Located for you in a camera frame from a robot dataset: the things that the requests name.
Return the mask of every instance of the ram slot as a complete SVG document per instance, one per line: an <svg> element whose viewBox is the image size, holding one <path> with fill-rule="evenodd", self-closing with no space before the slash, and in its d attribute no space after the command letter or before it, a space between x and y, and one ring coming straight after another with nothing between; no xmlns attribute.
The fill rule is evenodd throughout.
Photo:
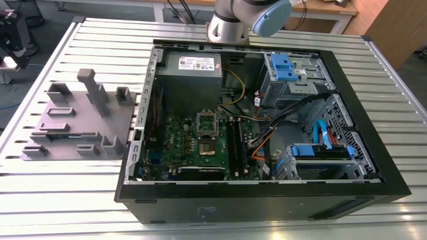
<svg viewBox="0 0 427 240"><path fill-rule="evenodd" d="M228 167L229 175L232 177L238 176L237 171L237 152L234 148L234 131L233 131L233 119L226 121L226 149L228 149Z"/></svg>
<svg viewBox="0 0 427 240"><path fill-rule="evenodd" d="M241 121L238 121L238 136L240 136L240 146L241 146L241 169L244 171L244 169L248 166L248 156L246 156L245 136L244 136Z"/></svg>
<svg viewBox="0 0 427 240"><path fill-rule="evenodd" d="M233 122L233 149L236 152L236 166L237 166L237 172L238 172L238 176L244 175L244 169L245 169L245 165L244 165L244 149L242 149L242 144L245 142L244 140L244 136L242 136L242 131L240 131L240 121L234 121Z"/></svg>

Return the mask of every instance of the motherboard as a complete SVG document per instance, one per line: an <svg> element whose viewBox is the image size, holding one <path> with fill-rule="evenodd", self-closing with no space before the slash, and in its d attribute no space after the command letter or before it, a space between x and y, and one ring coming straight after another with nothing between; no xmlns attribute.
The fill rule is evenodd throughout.
<svg viewBox="0 0 427 240"><path fill-rule="evenodd" d="M213 112L196 117L168 117L161 151L148 152L144 173L152 180L258 180L258 167L249 161L246 143L250 122Z"/></svg>

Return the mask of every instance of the floor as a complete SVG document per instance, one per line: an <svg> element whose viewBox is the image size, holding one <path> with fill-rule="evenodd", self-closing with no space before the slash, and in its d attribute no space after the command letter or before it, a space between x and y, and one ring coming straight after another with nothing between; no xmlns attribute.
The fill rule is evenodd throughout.
<svg viewBox="0 0 427 240"><path fill-rule="evenodd" d="M0 129L6 126L16 111L16 107L6 109L1 109L1 107L16 105L24 99L42 69L42 65L48 61L50 53L53 52L74 16L137 21L154 20L154 15L149 7L68 2L64 5L65 11L57 11L54 3L50 1L38 0L37 5L45 20L42 26L32 29L38 43L38 52L29 59L29 63L33 65L29 65L25 70L8 73L14 84L10 87L6 87L0 82ZM196 15L196 23L204 24L208 22L212 14L213 13L209 11L194 11L193 15ZM168 9L164 10L164 21L168 23L180 23L180 20L173 17L172 12ZM416 55L411 56L397 70L397 73L420 103L427 107L427 60L417 59Z"/></svg>

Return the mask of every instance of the green circuit board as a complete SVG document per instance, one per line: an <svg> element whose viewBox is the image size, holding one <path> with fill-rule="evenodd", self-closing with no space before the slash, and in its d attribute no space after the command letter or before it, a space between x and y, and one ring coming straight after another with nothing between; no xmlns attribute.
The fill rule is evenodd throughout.
<svg viewBox="0 0 427 240"><path fill-rule="evenodd" d="M209 124L208 120L204 121L201 119L200 127L205 131L210 130L214 126ZM253 138L249 121L241 121L241 129L244 138L248 141ZM152 173L156 176L156 179L166 180L165 171L170 166L200 166L224 168L226 180L258 180L257 166L249 166L245 175L234 176L230 174L225 119L217 120L217 136L208 137L205 140L202 137L197 136L196 117L169 117L166 119L164 131L164 147L160 165Z"/></svg>

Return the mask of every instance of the slotted metal table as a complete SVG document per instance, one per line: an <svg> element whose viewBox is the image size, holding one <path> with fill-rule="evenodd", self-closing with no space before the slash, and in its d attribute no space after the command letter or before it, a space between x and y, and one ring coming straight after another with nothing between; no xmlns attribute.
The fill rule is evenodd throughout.
<svg viewBox="0 0 427 240"><path fill-rule="evenodd" d="M140 93L153 39L204 41L205 26L93 18L70 24L0 136L0 238L425 238L427 114L377 48L358 36L280 31L269 38L250 35L249 41L333 51L412 192L396 202L337 220L141 225L113 201L121 160L22 161L50 83L84 89L76 75L90 68L106 91L126 86Z"/></svg>

